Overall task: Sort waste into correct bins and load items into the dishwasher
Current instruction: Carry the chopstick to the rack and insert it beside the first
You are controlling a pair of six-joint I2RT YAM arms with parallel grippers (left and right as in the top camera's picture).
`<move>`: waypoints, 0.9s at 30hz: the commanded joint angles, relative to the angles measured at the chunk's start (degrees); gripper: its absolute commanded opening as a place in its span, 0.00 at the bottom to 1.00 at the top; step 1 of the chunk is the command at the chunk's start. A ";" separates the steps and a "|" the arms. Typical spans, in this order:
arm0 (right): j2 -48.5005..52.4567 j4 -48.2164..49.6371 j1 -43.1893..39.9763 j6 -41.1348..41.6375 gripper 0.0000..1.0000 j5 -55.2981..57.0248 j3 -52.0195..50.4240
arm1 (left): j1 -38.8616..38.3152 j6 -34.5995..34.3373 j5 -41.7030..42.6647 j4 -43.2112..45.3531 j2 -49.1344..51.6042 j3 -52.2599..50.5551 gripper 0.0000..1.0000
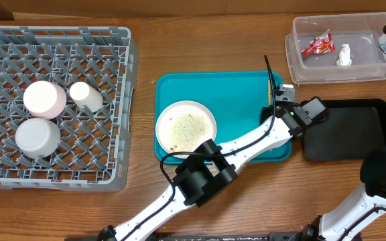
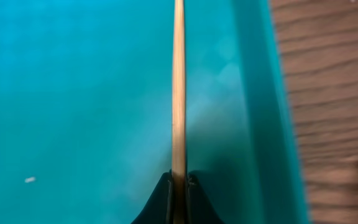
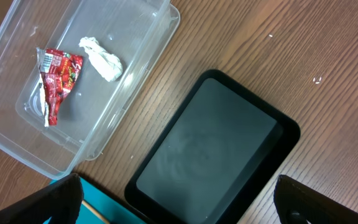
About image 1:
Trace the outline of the white tissue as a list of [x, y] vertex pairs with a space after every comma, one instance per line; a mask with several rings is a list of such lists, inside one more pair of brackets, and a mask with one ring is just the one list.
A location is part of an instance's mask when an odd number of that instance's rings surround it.
[[350, 66], [352, 60], [350, 58], [350, 46], [348, 44], [342, 44], [341, 51], [338, 55], [338, 60], [336, 61], [337, 66]]

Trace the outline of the red snack wrapper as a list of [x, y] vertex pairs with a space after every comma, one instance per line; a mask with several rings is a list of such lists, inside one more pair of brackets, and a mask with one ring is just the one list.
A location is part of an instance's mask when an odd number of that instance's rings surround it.
[[315, 37], [309, 44], [301, 51], [301, 55], [309, 56], [310, 54], [326, 54], [335, 50], [332, 35], [329, 30], [321, 35]]

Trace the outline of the wooden chopstick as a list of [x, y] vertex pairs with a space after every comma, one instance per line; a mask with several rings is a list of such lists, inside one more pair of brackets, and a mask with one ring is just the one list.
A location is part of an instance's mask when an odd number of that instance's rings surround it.
[[272, 97], [272, 93], [271, 93], [271, 91], [272, 91], [272, 82], [271, 82], [271, 80], [269, 79], [268, 80], [268, 85], [267, 85], [267, 95], [268, 95], [268, 97], [267, 97], [267, 100], [268, 100], [268, 107], [270, 108], [271, 107], [271, 103], [272, 103], [272, 101], [271, 101], [271, 97]]

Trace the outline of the large white plate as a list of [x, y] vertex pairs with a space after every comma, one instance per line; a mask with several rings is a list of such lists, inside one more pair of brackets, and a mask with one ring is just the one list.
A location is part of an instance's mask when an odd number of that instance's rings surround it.
[[192, 152], [203, 142], [215, 140], [214, 115], [199, 102], [182, 100], [166, 107], [155, 124], [157, 143], [166, 153]]

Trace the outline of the white cup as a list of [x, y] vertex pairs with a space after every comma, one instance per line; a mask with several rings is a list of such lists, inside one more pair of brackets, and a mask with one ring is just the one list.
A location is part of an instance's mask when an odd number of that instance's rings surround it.
[[96, 112], [103, 106], [102, 95], [86, 82], [75, 82], [69, 89], [69, 95], [77, 106], [87, 106], [91, 112]]

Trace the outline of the small pink bowl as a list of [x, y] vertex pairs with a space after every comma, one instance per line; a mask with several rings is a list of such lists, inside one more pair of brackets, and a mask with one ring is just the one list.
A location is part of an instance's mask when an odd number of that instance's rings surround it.
[[33, 116], [50, 120], [64, 110], [66, 93], [55, 83], [43, 80], [33, 82], [23, 94], [23, 104]]

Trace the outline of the grey bowl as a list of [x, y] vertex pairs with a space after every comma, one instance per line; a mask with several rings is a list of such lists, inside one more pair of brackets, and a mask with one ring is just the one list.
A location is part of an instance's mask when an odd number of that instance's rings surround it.
[[60, 139], [60, 129], [57, 125], [42, 118], [23, 121], [15, 132], [17, 147], [32, 159], [51, 155], [58, 148]]

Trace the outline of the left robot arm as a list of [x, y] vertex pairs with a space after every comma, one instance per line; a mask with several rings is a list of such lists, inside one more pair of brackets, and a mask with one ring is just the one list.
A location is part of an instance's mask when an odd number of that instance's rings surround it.
[[176, 214], [203, 206], [237, 177], [238, 170], [254, 157], [300, 138], [305, 130], [328, 115], [328, 108], [317, 96], [303, 104], [294, 103], [289, 95], [293, 86], [277, 85], [271, 68], [267, 69], [271, 102], [268, 117], [249, 133], [217, 145], [209, 139], [176, 168], [167, 178], [167, 189], [134, 218], [107, 226], [99, 240], [146, 240], [162, 224]]

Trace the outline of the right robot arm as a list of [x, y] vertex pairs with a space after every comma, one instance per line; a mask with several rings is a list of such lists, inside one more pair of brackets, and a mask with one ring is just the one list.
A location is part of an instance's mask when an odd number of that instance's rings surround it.
[[360, 180], [340, 205], [318, 216], [290, 240], [360, 240], [361, 231], [386, 213], [386, 151], [373, 151], [365, 158]]

